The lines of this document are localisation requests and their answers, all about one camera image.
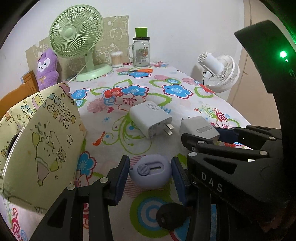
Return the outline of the white MINGYI charger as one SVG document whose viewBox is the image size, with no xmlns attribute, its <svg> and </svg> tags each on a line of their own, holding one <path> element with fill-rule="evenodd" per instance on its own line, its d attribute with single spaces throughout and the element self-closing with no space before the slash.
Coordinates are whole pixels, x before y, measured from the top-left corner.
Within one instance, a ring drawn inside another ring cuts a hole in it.
<svg viewBox="0 0 296 241">
<path fill-rule="evenodd" d="M 217 130 L 201 116 L 185 118 L 181 120 L 180 135 L 187 133 L 197 137 L 211 140 L 214 144 L 218 142 L 220 134 Z"/>
</svg>

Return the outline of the white 45W charger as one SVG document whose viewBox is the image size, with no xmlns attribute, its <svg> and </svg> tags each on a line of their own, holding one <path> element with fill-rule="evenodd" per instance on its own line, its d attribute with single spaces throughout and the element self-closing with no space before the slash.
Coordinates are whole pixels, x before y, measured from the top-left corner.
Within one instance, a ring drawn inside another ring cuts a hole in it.
<svg viewBox="0 0 296 241">
<path fill-rule="evenodd" d="M 162 133 L 166 133 L 169 136 L 173 134 L 172 116 L 153 101 L 146 101 L 131 107 L 129 116 L 137 128 L 149 140 Z"/>
</svg>

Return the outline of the yellow fabric storage box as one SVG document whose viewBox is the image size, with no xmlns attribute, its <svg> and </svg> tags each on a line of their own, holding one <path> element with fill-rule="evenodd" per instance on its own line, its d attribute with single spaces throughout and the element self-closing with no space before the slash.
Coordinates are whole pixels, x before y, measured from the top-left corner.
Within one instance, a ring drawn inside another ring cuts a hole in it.
<svg viewBox="0 0 296 241">
<path fill-rule="evenodd" d="M 85 134 L 70 87 L 65 83 L 50 87 L 8 150 L 1 196 L 22 208 L 46 212 L 74 183 Z"/>
</svg>

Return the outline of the black key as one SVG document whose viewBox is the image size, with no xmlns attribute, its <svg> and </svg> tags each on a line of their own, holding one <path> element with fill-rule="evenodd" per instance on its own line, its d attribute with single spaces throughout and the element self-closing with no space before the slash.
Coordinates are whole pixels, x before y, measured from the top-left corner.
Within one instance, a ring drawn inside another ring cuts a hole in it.
<svg viewBox="0 0 296 241">
<path fill-rule="evenodd" d="M 164 204 L 156 213 L 156 221 L 158 225 L 169 231 L 179 228 L 187 219 L 187 209 L 178 203 Z"/>
</svg>

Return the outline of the floral tablecloth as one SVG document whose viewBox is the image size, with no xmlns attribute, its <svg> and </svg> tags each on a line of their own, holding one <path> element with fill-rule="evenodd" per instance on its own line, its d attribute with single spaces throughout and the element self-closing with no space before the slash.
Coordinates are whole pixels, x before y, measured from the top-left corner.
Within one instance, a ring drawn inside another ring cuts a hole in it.
<svg viewBox="0 0 296 241">
<path fill-rule="evenodd" d="M 122 156 L 132 170 L 156 162 L 169 171 L 173 157 L 187 163 L 185 131 L 247 125 L 213 90 L 164 63 L 48 87 L 1 119 L 4 226 L 14 240 L 35 240 L 66 187 L 80 191 L 106 182 Z"/>
</svg>

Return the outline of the white standing fan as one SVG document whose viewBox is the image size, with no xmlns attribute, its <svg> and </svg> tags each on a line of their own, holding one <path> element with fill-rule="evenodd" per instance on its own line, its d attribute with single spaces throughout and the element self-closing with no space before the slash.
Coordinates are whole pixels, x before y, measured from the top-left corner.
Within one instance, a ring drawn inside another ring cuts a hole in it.
<svg viewBox="0 0 296 241">
<path fill-rule="evenodd" d="M 216 93 L 231 89 L 240 75 L 239 66 L 229 55 L 214 57 L 209 52 L 202 52 L 198 63 L 205 70 L 206 86 Z"/>
</svg>

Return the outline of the glass jar green lid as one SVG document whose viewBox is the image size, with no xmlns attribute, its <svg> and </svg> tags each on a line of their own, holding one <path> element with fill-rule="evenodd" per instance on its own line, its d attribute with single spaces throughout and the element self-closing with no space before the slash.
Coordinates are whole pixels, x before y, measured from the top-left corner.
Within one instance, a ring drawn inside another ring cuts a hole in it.
<svg viewBox="0 0 296 241">
<path fill-rule="evenodd" d="M 135 28 L 133 44 L 128 46 L 128 56 L 135 67 L 147 67 L 150 65 L 150 44 L 146 27 Z"/>
</svg>

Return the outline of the cotton swab container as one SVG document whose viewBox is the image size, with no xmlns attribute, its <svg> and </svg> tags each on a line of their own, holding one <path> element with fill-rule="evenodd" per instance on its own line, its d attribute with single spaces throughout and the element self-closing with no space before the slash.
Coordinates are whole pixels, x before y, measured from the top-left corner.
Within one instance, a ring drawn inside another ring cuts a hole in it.
<svg viewBox="0 0 296 241">
<path fill-rule="evenodd" d="M 113 68 L 119 68 L 123 66 L 122 56 L 122 51 L 111 52 L 111 63 Z"/>
</svg>

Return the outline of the beige cartoon board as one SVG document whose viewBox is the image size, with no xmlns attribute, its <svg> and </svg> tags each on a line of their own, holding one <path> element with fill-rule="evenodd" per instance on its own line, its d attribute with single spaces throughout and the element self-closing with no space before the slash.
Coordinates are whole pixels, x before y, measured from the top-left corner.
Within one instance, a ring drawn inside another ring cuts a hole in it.
<svg viewBox="0 0 296 241">
<path fill-rule="evenodd" d="M 103 33 L 95 45 L 93 52 L 94 65 L 110 64 L 111 53 L 121 51 L 123 62 L 129 61 L 128 57 L 128 20 L 129 16 L 111 16 L 103 19 Z M 40 40 L 26 50 L 27 64 L 30 71 L 37 73 L 37 62 L 41 54 L 50 47 L 49 38 Z M 61 58 L 58 57 L 57 71 L 58 81 L 73 77 L 85 67 L 85 57 Z"/>
</svg>

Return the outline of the wooden chair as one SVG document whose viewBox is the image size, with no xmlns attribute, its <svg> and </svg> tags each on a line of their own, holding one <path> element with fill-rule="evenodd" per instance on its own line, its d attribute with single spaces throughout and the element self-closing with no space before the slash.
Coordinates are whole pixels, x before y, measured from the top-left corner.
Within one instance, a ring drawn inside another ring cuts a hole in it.
<svg viewBox="0 0 296 241">
<path fill-rule="evenodd" d="M 29 71 L 25 74 L 23 80 L 23 84 L 1 99 L 0 118 L 6 114 L 9 108 L 39 91 L 38 83 L 33 71 Z"/>
</svg>

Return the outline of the purple plush toy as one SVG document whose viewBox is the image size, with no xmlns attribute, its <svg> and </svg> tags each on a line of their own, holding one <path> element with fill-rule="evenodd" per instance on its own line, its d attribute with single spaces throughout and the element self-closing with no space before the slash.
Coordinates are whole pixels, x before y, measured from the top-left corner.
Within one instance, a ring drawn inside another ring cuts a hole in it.
<svg viewBox="0 0 296 241">
<path fill-rule="evenodd" d="M 56 85 L 59 77 L 58 58 L 51 48 L 46 49 L 37 62 L 36 80 L 39 90 Z"/>
</svg>

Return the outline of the green desk fan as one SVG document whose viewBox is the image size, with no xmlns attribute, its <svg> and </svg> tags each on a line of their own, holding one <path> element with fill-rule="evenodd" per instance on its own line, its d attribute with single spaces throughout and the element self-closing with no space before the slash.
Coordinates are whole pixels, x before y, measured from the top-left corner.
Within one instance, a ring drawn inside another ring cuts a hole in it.
<svg viewBox="0 0 296 241">
<path fill-rule="evenodd" d="M 85 58 L 85 66 L 73 77 L 84 82 L 102 77 L 112 71 L 109 64 L 95 65 L 94 48 L 103 33 L 103 17 L 89 5 L 71 6 L 56 17 L 49 29 L 53 51 L 62 58 Z"/>
</svg>

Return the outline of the orange handled scissors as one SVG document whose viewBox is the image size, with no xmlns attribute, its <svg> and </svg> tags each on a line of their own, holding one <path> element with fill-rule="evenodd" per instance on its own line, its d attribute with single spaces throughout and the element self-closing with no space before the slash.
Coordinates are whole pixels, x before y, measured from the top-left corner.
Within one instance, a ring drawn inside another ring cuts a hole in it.
<svg viewBox="0 0 296 241">
<path fill-rule="evenodd" d="M 126 72 L 127 73 L 130 73 L 130 72 L 152 73 L 153 72 L 153 69 L 152 68 L 145 68 L 145 69 L 137 69 L 137 70 L 128 70 Z"/>
</svg>

